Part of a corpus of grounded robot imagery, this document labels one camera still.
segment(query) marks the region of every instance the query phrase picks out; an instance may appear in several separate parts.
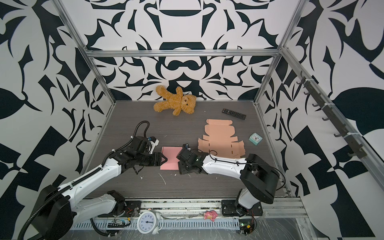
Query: slotted cable tray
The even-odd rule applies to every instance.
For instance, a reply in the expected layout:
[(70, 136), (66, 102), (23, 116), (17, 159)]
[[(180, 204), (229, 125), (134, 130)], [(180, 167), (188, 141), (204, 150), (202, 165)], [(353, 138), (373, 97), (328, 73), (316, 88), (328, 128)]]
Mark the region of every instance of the slotted cable tray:
[[(95, 219), (96, 226), (101, 230), (120, 230), (121, 228), (108, 228), (108, 223), (112, 220)], [(125, 230), (136, 230), (137, 219), (131, 220), (131, 225), (124, 228)], [(214, 222), (211, 220), (204, 219), (164, 219), (163, 229), (176, 230), (176, 229), (228, 229), (228, 230), (239, 230), (240, 225), (238, 219), (215, 219)], [(86, 220), (81, 222), (71, 230), (93, 230), (91, 221)]]

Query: black remote control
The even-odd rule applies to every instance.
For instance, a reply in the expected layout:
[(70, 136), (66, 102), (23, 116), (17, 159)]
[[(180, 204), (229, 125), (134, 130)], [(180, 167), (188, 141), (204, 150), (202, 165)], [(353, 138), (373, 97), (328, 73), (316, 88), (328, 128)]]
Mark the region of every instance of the black remote control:
[(222, 113), (225, 113), (225, 114), (228, 114), (228, 115), (231, 115), (231, 116), (243, 119), (243, 120), (245, 120), (245, 117), (246, 117), (246, 115), (244, 115), (244, 114), (241, 114), (241, 113), (238, 113), (238, 112), (226, 109), (226, 108), (223, 108)]

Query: patterned wallpaper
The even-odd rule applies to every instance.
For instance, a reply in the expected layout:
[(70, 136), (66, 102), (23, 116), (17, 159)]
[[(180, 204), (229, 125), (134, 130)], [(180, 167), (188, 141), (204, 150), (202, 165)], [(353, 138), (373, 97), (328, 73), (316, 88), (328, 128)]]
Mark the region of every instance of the patterned wallpaper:
[(116, 100), (160, 99), (155, 88), (199, 99), (254, 99), (270, 56), (96, 58)]
[[(298, 0), (65, 0), (90, 50), (277, 48)], [(117, 100), (159, 99), (162, 84), (200, 99), (253, 99), (270, 57), (98, 58)]]
[[(288, 43), (374, 150), (383, 156), (384, 2), (310, 0)], [(260, 107), (292, 194), (320, 240), (383, 239), (384, 192), (282, 59)]]
[(50, 1), (0, 0), (0, 60), (0, 239), (16, 239), (40, 190), (79, 176), (111, 103)]
[(89, 49), (276, 48), (298, 0), (65, 0)]
[(311, 0), (288, 43), (383, 158), (384, 1)]

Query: gray wooden table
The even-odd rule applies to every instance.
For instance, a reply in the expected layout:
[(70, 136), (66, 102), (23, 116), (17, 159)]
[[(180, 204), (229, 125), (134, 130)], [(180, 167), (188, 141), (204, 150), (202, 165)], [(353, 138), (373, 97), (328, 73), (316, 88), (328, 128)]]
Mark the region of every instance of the gray wooden table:
[[(259, 155), (264, 161), (274, 166), (272, 156), (265, 140), (257, 146), (248, 139), (254, 132), (264, 138), (259, 119), (252, 102), (242, 101), (204, 101), (197, 102), (195, 112), (179, 116), (172, 115), (172, 109), (157, 113), (153, 110), (152, 101), (119, 101), (107, 124), (104, 135), (91, 160), (89, 169), (101, 164), (104, 156), (111, 149), (125, 144), (133, 134), (136, 125), (143, 120), (151, 123), (147, 136), (155, 136), (160, 143), (155, 151), (162, 146), (181, 146), (188, 143), (197, 148), (198, 138), (202, 138), (207, 119), (229, 119), (233, 121), (235, 136), (244, 141), (246, 156), (249, 153)], [(227, 108), (247, 115), (241, 120), (222, 113)], [(145, 124), (137, 131), (143, 135)], [(160, 170), (160, 167), (145, 167), (139, 175), (133, 169), (115, 177), (88, 195), (98, 197), (109, 190), (116, 190), (128, 198), (222, 198), (236, 197), (243, 183), (235, 178), (218, 174), (179, 175), (177, 170)], [(284, 196), (283, 190), (276, 196)]]

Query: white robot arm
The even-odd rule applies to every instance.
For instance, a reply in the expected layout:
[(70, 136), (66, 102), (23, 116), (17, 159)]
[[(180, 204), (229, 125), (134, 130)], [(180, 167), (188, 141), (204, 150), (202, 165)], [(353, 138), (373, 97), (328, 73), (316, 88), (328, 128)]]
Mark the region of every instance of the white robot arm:
[[(130, 168), (135, 170), (135, 165), (160, 166), (167, 161), (162, 153), (153, 152), (154, 147), (159, 143), (155, 137), (147, 138), (145, 132), (144, 137), (135, 136), (138, 126), (132, 139), (116, 151), (110, 152), (103, 163), (96, 168), (58, 188), (52, 185), (44, 188), (36, 201), (33, 214), (20, 231), (18, 240), (23, 239), (30, 224), (44, 239), (58, 240), (73, 225), (84, 220), (107, 213), (122, 214), (125, 198), (116, 191), (107, 192), (98, 198), (80, 201), (111, 178), (117, 177)], [(210, 153), (193, 153), (185, 144), (177, 158), (180, 160), (180, 174), (191, 172), (221, 174), (240, 179), (246, 188), (240, 191), (235, 202), (239, 215), (246, 214), (248, 209), (259, 201), (273, 203), (279, 174), (274, 167), (269, 166), (254, 154), (250, 154), (248, 158), (239, 159), (216, 157)]]

